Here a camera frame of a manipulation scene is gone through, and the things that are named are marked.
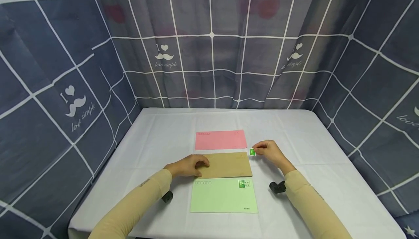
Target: gray checkered curtain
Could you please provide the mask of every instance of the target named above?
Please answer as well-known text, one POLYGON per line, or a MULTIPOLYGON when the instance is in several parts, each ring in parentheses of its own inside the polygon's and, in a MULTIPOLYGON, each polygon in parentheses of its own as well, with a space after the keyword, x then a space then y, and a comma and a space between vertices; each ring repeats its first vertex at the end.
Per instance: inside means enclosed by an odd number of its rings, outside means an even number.
POLYGON ((143 107, 312 110, 419 236, 418 15, 418 0, 0 0, 0 238, 67 238, 143 107))

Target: beige arm sleeve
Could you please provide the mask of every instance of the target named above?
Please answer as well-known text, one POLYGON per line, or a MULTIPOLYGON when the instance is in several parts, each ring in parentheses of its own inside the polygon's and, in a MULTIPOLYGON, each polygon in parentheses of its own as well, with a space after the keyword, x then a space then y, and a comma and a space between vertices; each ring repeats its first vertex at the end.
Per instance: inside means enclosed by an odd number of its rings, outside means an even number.
POLYGON ((350 239, 334 211, 298 171, 286 174, 287 196, 315 239, 350 239))
POLYGON ((165 195, 171 173, 162 169, 129 192, 94 227, 89 239, 125 239, 147 209, 165 195))

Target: brown envelope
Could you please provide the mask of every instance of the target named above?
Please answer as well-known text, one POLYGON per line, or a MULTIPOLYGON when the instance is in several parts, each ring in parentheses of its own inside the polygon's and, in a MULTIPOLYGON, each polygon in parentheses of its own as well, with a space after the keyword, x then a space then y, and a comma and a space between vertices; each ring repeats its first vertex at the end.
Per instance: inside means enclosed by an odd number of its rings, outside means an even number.
POLYGON ((204 154, 209 159, 209 167, 199 167, 200 178, 224 178, 253 176, 246 152, 204 154))

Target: white tablecloth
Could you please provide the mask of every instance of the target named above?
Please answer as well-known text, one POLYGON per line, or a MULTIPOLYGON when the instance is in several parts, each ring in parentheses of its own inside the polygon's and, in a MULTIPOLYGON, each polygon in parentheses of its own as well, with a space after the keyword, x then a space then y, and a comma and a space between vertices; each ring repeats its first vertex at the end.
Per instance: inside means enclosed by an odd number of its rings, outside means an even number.
MULTIPOLYGON (((317 116, 306 110, 143 109, 69 227, 92 231, 134 187, 167 163, 194 151, 195 132, 244 129, 248 147, 275 140, 287 158, 336 212, 353 238, 406 238, 317 116)), ((177 178, 169 204, 159 200, 130 236, 146 238, 311 238, 285 194, 269 190, 283 176, 262 157, 250 157, 258 214, 189 212, 192 178, 177 178)))

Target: light green envelope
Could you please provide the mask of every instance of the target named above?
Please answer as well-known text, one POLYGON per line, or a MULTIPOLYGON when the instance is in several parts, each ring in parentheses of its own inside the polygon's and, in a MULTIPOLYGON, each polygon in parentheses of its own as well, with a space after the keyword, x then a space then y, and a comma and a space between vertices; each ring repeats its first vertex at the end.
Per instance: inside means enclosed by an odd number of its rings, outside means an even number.
POLYGON ((257 213, 252 178, 195 179, 190 212, 257 213))

